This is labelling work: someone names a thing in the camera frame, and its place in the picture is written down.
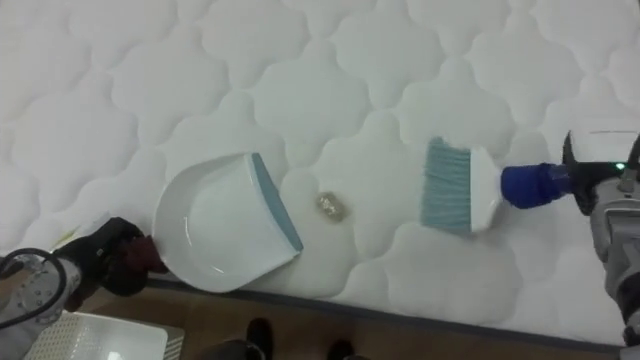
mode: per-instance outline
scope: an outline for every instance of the wooden floor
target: wooden floor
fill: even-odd
[[[182,359],[196,359],[203,349],[223,340],[243,337],[255,317],[272,322],[275,360],[321,360],[338,338],[351,340],[371,360],[402,359],[545,359],[604,360],[614,354],[591,354],[502,341],[465,334],[434,332],[380,321],[354,319],[307,309],[266,305],[151,290],[131,299],[116,299],[92,312],[185,329]]]

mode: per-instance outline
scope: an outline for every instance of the teal dustpan edge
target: teal dustpan edge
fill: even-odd
[[[260,185],[262,196],[269,207],[269,211],[271,212],[273,219],[276,221],[280,229],[282,229],[282,232],[287,237],[287,240],[289,240],[291,246],[293,246],[296,251],[302,251],[302,241],[300,241],[298,232],[291,222],[291,218],[282,203],[282,199],[280,199],[278,189],[273,184],[273,181],[269,176],[269,172],[264,166],[262,156],[258,153],[253,153],[251,154],[251,160],[253,161],[253,167],[256,172],[256,177],[258,178],[258,185]]]

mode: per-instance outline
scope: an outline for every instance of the white plastic basket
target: white plastic basket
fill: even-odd
[[[184,332],[105,316],[65,313],[25,359],[123,360],[180,358]]]

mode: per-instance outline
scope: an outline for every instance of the brush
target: brush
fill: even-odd
[[[488,229],[503,200],[529,209],[571,192],[564,165],[501,169],[485,148],[458,149],[439,137],[429,143],[424,176],[422,225],[458,234]]]

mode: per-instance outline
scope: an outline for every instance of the small debris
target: small debris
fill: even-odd
[[[332,222],[339,223],[347,217],[347,209],[332,192],[323,192],[316,198],[316,206]]]

